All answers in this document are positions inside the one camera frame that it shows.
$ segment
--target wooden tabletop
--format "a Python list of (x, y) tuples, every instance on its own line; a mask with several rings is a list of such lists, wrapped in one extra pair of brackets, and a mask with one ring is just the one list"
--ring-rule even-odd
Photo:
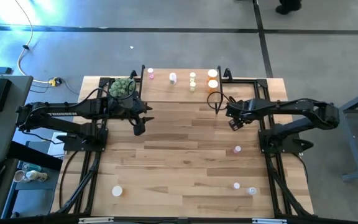
[[(80, 100), (98, 87), (99, 78), (84, 77)], [(282, 79), (267, 81), (271, 100), (287, 100)], [(223, 89), (237, 100), (254, 97), (250, 85), (223, 84)], [(127, 121), (108, 121), (108, 145), (101, 158), (92, 216), (273, 217), (265, 158), (257, 140), (258, 122), (233, 132), (223, 111), (215, 115), (206, 103), (155, 102), (152, 98), (148, 102), (153, 110), (147, 116), (155, 119), (146, 123), (141, 136), (133, 135)], [(79, 117), (74, 121), (86, 122)], [(275, 121), (288, 123), (292, 118), (276, 115)], [(234, 154), (235, 146), (242, 151)], [(65, 156), (62, 170), (69, 156)], [(313, 213), (302, 163), (291, 154), (282, 157), (288, 188)], [(84, 152), (79, 152), (68, 166), (63, 203), (78, 185), (83, 158)], [(240, 189), (232, 188), (235, 182)], [(52, 211), (58, 209), (59, 185)], [(120, 197), (112, 196), (115, 185), (124, 189)], [(255, 196), (247, 194), (249, 187), (257, 189)], [(283, 210), (279, 190), (278, 197)]]
[[(177, 83), (169, 84), (169, 74), (176, 73)], [(196, 73), (194, 92), (190, 91), (190, 73)], [(220, 89), (219, 74), (217, 77)], [(150, 79), (145, 69), (142, 85), (142, 100), (148, 102), (184, 102), (204, 103), (208, 92), (208, 69), (154, 69), (154, 78)], [(213, 94), (209, 98), (212, 103), (220, 102), (220, 95)]]

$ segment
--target desk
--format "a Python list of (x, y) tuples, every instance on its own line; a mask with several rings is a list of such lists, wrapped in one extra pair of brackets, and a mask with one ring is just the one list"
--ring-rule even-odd
[[(84, 77), (79, 100), (98, 87), (99, 79)], [(282, 79), (267, 79), (267, 83), (271, 100), (287, 100)], [(222, 85), (227, 96), (238, 100), (254, 97), (252, 86)], [(144, 91), (146, 86), (141, 94), (147, 96)], [(258, 122), (233, 132), (227, 124), (229, 118), (223, 112), (215, 114), (206, 103), (155, 102), (150, 98), (148, 105), (153, 110), (147, 116), (155, 119), (146, 124), (146, 132), (141, 136), (133, 135), (127, 121), (108, 121), (108, 144), (101, 156), (92, 216), (273, 217), (265, 158), (257, 140)], [(82, 118), (74, 121), (86, 122)], [(275, 121), (288, 123), (292, 118), (277, 115)], [(234, 154), (237, 145), (242, 151)], [(69, 156), (65, 156), (62, 170)], [(282, 157), (289, 189), (313, 213), (301, 162), (291, 154)], [(68, 166), (62, 186), (63, 202), (78, 185), (83, 158), (84, 152), (79, 152)], [(240, 183), (241, 189), (231, 188), (235, 182)], [(124, 189), (122, 196), (112, 196), (115, 185)], [(248, 196), (248, 187), (256, 187), (257, 195)], [(56, 190), (52, 211), (58, 210), (58, 196)], [(279, 190), (278, 197), (283, 210)]]

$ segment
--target gray floor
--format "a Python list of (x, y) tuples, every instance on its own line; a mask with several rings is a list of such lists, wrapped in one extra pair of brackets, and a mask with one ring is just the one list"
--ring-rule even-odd
[[(250, 0), (21, 2), (33, 23), (41, 26), (256, 28)], [(303, 9), (288, 16), (274, 12), (277, 3), (259, 1), (266, 29), (358, 29), (358, 0), (303, 0)], [(0, 7), (0, 24), (27, 21), (12, 3)], [(0, 31), (0, 66), (19, 74), (16, 60), (28, 37), (29, 32)], [(266, 41), (273, 75), (285, 79), (290, 99), (308, 97), (340, 106), (358, 95), (358, 35), (269, 34)], [(266, 77), (257, 34), (36, 32), (30, 46), (23, 69), (38, 79), (62, 77), (75, 91), (84, 75), (126, 75), (139, 71), (143, 63), (160, 68), (221, 65), (237, 77)], [(76, 99), (59, 87), (31, 93), (28, 101)], [(358, 138), (358, 118), (351, 122)], [(47, 130), (35, 133), (52, 136)], [(313, 130), (301, 136), (315, 144), (304, 156), (315, 213), (358, 220), (358, 180), (341, 180), (356, 169), (342, 131)], [(34, 138), (15, 135), (16, 141), (28, 139)]]

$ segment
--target green plant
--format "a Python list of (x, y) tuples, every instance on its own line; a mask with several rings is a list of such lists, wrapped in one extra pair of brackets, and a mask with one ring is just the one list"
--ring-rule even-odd
[(112, 85), (109, 90), (110, 94), (114, 97), (125, 97), (134, 91), (136, 88), (136, 83), (133, 79), (130, 78), (118, 78)]

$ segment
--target table leg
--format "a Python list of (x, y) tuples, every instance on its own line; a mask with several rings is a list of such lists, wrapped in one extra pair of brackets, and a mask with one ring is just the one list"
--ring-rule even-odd
[(62, 166), (62, 160), (19, 144), (15, 141), (11, 142), (7, 157), (15, 158), (24, 162), (29, 162), (57, 171), (60, 171)]

